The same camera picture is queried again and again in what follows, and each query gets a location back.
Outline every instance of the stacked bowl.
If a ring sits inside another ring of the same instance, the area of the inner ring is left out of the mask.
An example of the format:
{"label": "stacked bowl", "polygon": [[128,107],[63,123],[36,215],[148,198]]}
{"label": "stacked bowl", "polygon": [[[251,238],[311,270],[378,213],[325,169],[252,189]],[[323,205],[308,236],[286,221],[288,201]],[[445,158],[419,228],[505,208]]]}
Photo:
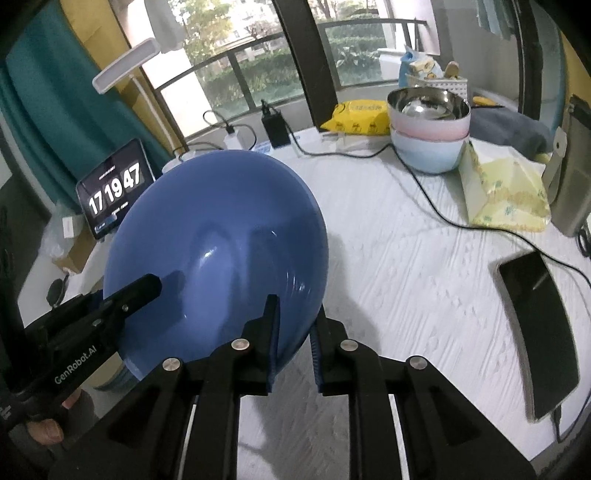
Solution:
{"label": "stacked bowl", "polygon": [[425,173],[457,167],[470,130],[470,105],[435,87],[408,87],[388,95],[392,143],[406,164]]}

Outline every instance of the smartphone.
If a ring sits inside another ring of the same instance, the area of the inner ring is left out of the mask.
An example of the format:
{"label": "smartphone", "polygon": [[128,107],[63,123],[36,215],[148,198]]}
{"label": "smartphone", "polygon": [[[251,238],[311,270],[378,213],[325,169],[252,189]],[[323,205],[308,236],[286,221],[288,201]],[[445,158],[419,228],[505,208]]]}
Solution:
{"label": "smartphone", "polygon": [[556,284],[538,252],[501,264],[499,273],[517,318],[518,328],[513,330],[525,369],[528,403],[533,403],[533,416],[539,420],[579,383],[573,334]]}

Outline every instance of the finger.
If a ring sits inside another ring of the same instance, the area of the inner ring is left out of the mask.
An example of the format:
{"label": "finger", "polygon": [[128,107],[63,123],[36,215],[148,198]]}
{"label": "finger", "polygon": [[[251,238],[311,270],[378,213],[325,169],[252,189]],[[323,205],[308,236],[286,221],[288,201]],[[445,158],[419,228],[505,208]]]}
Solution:
{"label": "finger", "polygon": [[76,403],[78,401],[78,399],[80,398],[81,393],[82,393],[82,389],[78,388],[72,395],[70,395],[67,399],[65,399],[61,403],[61,405],[64,408],[67,408],[68,410],[70,410],[74,406],[74,403]]}
{"label": "finger", "polygon": [[64,432],[55,420],[30,421],[27,423],[29,435],[43,446],[55,445],[64,439]]}

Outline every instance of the metal screw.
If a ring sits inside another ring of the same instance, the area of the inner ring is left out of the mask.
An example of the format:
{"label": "metal screw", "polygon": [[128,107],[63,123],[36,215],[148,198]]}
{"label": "metal screw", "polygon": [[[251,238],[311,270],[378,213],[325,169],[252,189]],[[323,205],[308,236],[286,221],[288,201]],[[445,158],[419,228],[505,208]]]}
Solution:
{"label": "metal screw", "polygon": [[162,362],[162,368],[167,372],[174,372],[181,366],[181,361],[178,358],[167,358]]}
{"label": "metal screw", "polygon": [[345,351],[345,352],[354,352],[357,350],[357,347],[359,346],[359,344],[355,341],[355,340],[343,340],[340,343],[340,347]]}
{"label": "metal screw", "polygon": [[234,350],[246,350],[250,345],[251,343],[245,338],[237,338],[232,342],[232,348]]}
{"label": "metal screw", "polygon": [[408,363],[410,363],[410,366],[415,368],[416,370],[423,370],[427,368],[427,365],[429,364],[427,360],[425,360],[422,356],[418,355],[412,356]]}

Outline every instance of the stainless steel bowl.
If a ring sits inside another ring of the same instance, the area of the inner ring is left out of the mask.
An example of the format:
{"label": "stainless steel bowl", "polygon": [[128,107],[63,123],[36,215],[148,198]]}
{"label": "stainless steel bowl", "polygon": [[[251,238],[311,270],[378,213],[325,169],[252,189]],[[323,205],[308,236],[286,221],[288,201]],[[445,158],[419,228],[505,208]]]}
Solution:
{"label": "stainless steel bowl", "polygon": [[470,105],[462,97],[435,87],[394,90],[388,103],[404,115],[426,120],[459,120],[470,113]]}

